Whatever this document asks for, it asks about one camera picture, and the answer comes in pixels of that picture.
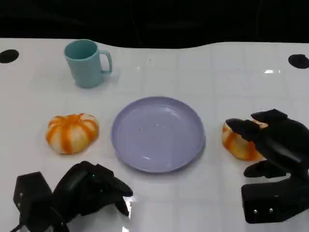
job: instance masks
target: table surface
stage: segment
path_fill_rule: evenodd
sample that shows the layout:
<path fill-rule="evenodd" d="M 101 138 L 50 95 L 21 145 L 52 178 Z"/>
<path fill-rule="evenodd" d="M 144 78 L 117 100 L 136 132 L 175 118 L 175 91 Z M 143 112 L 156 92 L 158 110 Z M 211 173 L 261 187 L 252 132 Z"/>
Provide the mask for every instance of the table surface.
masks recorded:
<path fill-rule="evenodd" d="M 110 51 L 114 72 L 99 87 L 82 89 L 63 56 L 70 40 L 0 39 L 0 51 L 19 58 L 0 64 L 1 230 L 18 223 L 12 197 L 18 175 L 41 171 L 51 189 L 74 164 L 88 160 L 114 171 L 134 191 L 127 199 L 130 218 L 113 206 L 69 223 L 72 232 L 304 232 L 309 211 L 275 224 L 247 224 L 240 187 L 248 162 L 234 159 L 221 145 L 221 126 L 231 117 L 277 108 L 309 126 L 309 70 L 288 63 L 292 54 L 309 55 L 309 44 L 216 43 L 189 49 Z M 107 62 L 102 58 L 103 66 Z M 189 166 L 169 174 L 146 174 L 124 165 L 110 141 L 112 122 L 130 102 L 153 95 L 179 99 L 201 117 L 206 149 Z M 83 153 L 56 154 L 45 141 L 56 115 L 89 113 L 100 122 L 99 138 Z"/>

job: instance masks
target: purple plate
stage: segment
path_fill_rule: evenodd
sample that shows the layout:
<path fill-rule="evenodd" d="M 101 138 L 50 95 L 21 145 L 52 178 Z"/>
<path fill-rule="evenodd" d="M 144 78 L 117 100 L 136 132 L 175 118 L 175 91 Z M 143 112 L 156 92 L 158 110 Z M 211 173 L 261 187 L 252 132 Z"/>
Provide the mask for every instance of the purple plate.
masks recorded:
<path fill-rule="evenodd" d="M 112 144 L 129 166 L 164 173 L 192 161 L 205 146 L 203 123 L 181 101 L 148 97 L 125 107 L 112 125 Z"/>

